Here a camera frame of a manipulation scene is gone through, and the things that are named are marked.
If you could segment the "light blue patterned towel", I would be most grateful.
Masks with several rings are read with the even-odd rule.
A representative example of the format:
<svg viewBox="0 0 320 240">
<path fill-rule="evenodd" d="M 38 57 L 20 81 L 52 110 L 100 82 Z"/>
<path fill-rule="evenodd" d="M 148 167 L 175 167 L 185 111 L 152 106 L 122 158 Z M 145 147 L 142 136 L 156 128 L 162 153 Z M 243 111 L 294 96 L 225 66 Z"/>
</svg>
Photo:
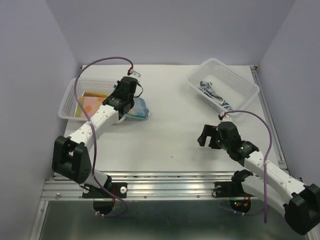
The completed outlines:
<svg viewBox="0 0 320 240">
<path fill-rule="evenodd" d="M 142 97 L 134 99 L 134 106 L 125 117 L 132 120 L 145 121 L 149 118 L 150 110 L 146 101 Z"/>
</svg>

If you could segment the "orange and blue spotted towel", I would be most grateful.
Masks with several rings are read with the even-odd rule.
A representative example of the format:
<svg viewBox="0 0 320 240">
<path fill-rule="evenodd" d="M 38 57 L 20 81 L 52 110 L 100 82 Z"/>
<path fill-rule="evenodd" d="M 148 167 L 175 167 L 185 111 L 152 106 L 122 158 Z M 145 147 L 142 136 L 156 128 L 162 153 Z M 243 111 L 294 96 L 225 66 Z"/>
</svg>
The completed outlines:
<svg viewBox="0 0 320 240">
<path fill-rule="evenodd" d="M 105 97 L 95 97 L 95 96 L 80 96 L 78 98 L 79 102 L 82 104 L 85 112 L 91 118 L 102 105 L 102 102 L 105 100 Z M 86 115 L 82 111 L 79 104 L 76 105 L 74 117 L 86 119 Z"/>
</svg>

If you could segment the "white and blue printed towel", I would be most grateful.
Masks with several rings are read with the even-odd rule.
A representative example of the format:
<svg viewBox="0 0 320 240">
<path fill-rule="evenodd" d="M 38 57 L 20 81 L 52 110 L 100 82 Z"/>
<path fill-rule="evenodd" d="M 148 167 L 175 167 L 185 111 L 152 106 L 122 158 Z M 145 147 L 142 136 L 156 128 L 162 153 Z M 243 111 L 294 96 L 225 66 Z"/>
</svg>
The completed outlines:
<svg viewBox="0 0 320 240">
<path fill-rule="evenodd" d="M 214 102 L 219 104 L 221 107 L 227 111 L 232 111 L 231 105 L 225 101 L 217 92 L 213 89 L 213 83 L 210 81 L 200 81 L 198 84 L 198 89 L 204 93 L 206 96 L 211 98 Z"/>
</svg>

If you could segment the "red and brown towel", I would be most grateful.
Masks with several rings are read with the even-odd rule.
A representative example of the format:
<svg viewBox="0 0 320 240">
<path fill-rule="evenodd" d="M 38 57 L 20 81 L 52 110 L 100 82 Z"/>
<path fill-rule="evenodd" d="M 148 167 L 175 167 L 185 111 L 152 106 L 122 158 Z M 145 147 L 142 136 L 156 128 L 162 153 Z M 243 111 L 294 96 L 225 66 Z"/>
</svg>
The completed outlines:
<svg viewBox="0 0 320 240">
<path fill-rule="evenodd" d="M 85 91 L 82 96 L 83 97 L 95 97 L 95 98 L 107 98 L 109 95 L 104 94 L 104 93 Z"/>
</svg>

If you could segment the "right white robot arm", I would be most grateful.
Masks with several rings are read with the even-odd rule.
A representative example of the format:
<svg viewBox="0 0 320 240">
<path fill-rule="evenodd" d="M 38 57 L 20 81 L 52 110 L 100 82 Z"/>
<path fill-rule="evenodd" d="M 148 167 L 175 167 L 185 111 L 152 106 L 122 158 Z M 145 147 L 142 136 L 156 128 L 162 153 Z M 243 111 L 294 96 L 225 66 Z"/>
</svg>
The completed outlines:
<svg viewBox="0 0 320 240">
<path fill-rule="evenodd" d="M 232 196 L 243 193 L 262 200 L 277 210 L 297 234 L 306 235 L 320 223 L 320 188 L 307 185 L 290 176 L 269 160 L 257 146 L 241 139 L 236 125 L 222 121 L 219 125 L 204 125 L 197 142 L 225 150 L 228 156 L 244 167 L 236 172 L 230 182 Z"/>
</svg>

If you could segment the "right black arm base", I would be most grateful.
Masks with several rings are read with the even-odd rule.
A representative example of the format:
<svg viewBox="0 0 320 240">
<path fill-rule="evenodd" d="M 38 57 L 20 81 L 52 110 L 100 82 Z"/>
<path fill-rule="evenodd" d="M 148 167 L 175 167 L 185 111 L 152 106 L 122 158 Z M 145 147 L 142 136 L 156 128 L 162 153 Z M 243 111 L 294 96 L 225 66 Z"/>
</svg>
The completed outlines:
<svg viewBox="0 0 320 240">
<path fill-rule="evenodd" d="M 251 194 L 245 193 L 240 183 L 232 181 L 215 182 L 215 187 L 211 193 L 213 198 L 227 198 L 229 208 L 221 206 L 222 209 L 240 216 L 256 216 L 264 210 L 251 212 Z"/>
</svg>

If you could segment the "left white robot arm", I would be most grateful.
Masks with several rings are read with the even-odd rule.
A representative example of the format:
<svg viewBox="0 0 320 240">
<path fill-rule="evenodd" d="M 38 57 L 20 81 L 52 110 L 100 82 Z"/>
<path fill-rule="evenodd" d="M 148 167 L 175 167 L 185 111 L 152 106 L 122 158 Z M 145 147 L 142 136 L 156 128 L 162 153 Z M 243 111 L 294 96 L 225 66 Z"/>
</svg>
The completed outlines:
<svg viewBox="0 0 320 240">
<path fill-rule="evenodd" d="M 77 184 L 94 186 L 100 197 L 111 193 L 112 178 L 95 168 L 96 160 L 89 153 L 91 148 L 97 152 L 99 137 L 133 108 L 138 85 L 137 79 L 123 77 L 90 120 L 67 137 L 59 136 L 55 140 L 52 158 L 55 173 Z"/>
</svg>

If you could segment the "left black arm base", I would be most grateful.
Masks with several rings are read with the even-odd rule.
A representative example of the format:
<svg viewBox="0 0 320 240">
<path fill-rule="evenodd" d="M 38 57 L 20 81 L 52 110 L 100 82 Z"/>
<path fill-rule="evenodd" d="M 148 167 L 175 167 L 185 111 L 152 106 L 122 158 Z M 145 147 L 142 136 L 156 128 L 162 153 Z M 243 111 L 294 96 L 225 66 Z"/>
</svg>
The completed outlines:
<svg viewBox="0 0 320 240">
<path fill-rule="evenodd" d="M 80 185 L 82 198 L 93 200 L 92 207 L 96 216 L 101 218 L 115 218 L 128 211 L 125 201 L 128 193 L 127 182 L 114 182 L 108 193 L 89 184 Z"/>
</svg>

